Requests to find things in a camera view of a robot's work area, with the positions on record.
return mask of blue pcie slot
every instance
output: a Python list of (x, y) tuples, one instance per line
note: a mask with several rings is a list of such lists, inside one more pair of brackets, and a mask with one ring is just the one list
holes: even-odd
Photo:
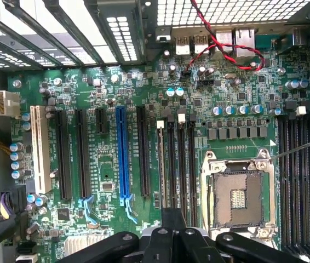
[(120, 205), (125, 207), (127, 217), (137, 224), (137, 220), (131, 216), (132, 209), (130, 201), (132, 200), (133, 195), (129, 193), (127, 109), (125, 106), (116, 107), (116, 133), (120, 181)]

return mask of power connector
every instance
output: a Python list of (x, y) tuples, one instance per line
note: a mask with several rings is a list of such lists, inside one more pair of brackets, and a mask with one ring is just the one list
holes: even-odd
[(20, 117), (20, 95), (0, 90), (0, 116)]

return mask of green circuit board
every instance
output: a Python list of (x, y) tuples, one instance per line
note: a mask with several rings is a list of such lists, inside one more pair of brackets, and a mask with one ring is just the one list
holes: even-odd
[[(158, 200), (156, 195), (160, 190), (159, 179), (159, 156), (158, 156), (158, 135), (157, 121), (166, 119), (172, 114), (177, 121), (177, 113), (185, 113), (186, 118), (195, 115), (194, 129), (194, 167), (199, 196), (199, 174), (206, 151), (215, 152), (218, 159), (247, 159), (255, 158), (259, 149), (266, 148), (271, 156), (278, 154), (278, 143), (281, 134), (278, 134), (278, 123), (270, 113), (273, 108), (283, 110), (286, 101), (308, 101), (310, 103), (310, 86), (306, 91), (291, 92), (285, 87), (287, 81), (293, 79), (310, 80), (310, 50), (292, 52), (288, 55), (276, 56), (275, 52), (265, 52), (267, 67), (260, 72), (244, 72), (222, 60), (208, 61), (202, 58), (192, 67), (192, 74), (187, 79), (181, 79), (180, 72), (189, 62), (188, 59), (174, 58), (163, 60), (159, 58), (153, 64), (137, 67), (106, 67), (87, 68), (70, 70), (49, 70), (39, 72), (15, 72), (9, 75), (9, 91), (19, 93), (21, 97), (21, 112), (30, 112), (30, 106), (45, 105), (39, 89), (46, 83), (51, 91), (52, 98), (55, 98), (56, 108), (66, 110), (68, 123), (68, 139), (70, 146), (70, 168), (72, 183), (72, 198), (70, 201), (63, 201), (60, 198), (59, 183), (53, 179), (53, 190), (45, 195), (48, 197), (46, 213), (39, 213), (39, 210), (30, 212), (30, 221), (38, 222), (39, 233), (34, 237), (38, 243), (40, 261), (55, 262), (64, 257), (64, 240), (68, 236), (81, 236), (87, 234), (112, 235), (120, 231), (131, 231), (141, 236), (141, 231), (150, 226), (160, 226), (160, 208), (155, 204)], [(170, 75), (169, 65), (176, 65), (176, 72)], [(197, 70), (200, 66), (214, 68), (215, 72), (207, 79), (212, 79), (215, 84), (212, 87), (198, 87), (199, 77)], [(286, 73), (283, 76), (278, 74), (278, 68), (283, 67)], [(233, 87), (231, 79), (226, 74), (236, 74), (243, 79), (242, 84)], [(54, 84), (55, 79), (61, 79), (59, 85)], [(91, 79), (100, 81), (95, 87)], [(20, 80), (21, 88), (14, 88), (13, 81)], [(176, 90), (183, 88), (184, 95), (169, 97), (166, 91), (169, 88)], [(116, 132), (117, 106), (127, 108), (127, 131), (128, 131), (128, 152), (129, 152), (129, 182), (131, 200), (131, 216), (136, 223), (127, 217), (125, 207), (120, 206), (119, 200), (119, 166), (118, 166), (118, 145)], [(150, 189), (148, 197), (141, 196), (140, 165), (139, 165), (139, 144), (137, 139), (137, 114), (136, 107), (145, 105), (148, 119), (148, 151), (150, 168)], [(250, 110), (245, 115), (236, 113), (232, 115), (220, 114), (214, 116), (211, 112), (213, 107), (220, 107), (223, 110), (232, 106), (235, 110), (245, 105), (249, 109), (255, 105), (261, 105), (263, 110), (260, 114), (253, 114)], [(107, 114), (108, 131), (104, 135), (97, 134), (94, 110), (104, 108)], [(90, 203), (90, 214), (86, 218), (85, 210), (81, 204), (79, 192), (79, 167), (77, 132), (75, 125), (75, 109), (83, 109), (87, 112), (88, 120), (88, 149), (90, 160), (91, 192), (93, 201)], [(12, 120), (13, 142), (22, 142), (24, 131), (22, 119)], [(51, 170), (58, 168), (57, 140), (55, 137), (54, 117), (48, 120), (49, 123), (49, 153)], [(260, 133), (260, 128), (265, 129), (267, 135)], [(251, 134), (244, 136), (237, 133), (234, 136), (228, 130), (234, 128), (248, 128)], [(213, 129), (217, 137), (209, 136), (210, 129)], [(179, 191), (178, 167), (179, 142), (177, 131), (174, 130), (174, 160), (175, 175), (177, 178), (176, 190)], [(168, 178), (167, 167), (169, 165), (168, 140), (165, 135), (165, 169)], [(185, 163), (189, 162), (188, 142), (185, 138)], [(24, 170), (31, 171), (31, 175), (25, 175), (24, 180), (18, 184), (25, 183), (34, 176), (32, 153), (26, 153), (24, 159)], [(275, 162), (275, 203), (276, 215), (270, 215), (268, 210), (269, 185), (268, 180), (263, 183), (262, 195), (264, 220), (275, 216), (277, 227), (280, 226), (280, 195), (279, 195), (279, 169), (278, 162)], [(102, 184), (112, 183), (111, 191), (104, 191)], [(200, 212), (200, 198), (197, 200), (197, 222), (196, 226), (202, 227), (202, 215)], [(68, 214), (60, 214), (61, 208), (67, 208)], [(187, 223), (193, 225), (190, 218), (191, 208), (188, 206)], [(52, 231), (58, 231), (58, 238), (51, 236)], [(277, 232), (274, 238), (275, 243), (280, 247), (280, 233)]]

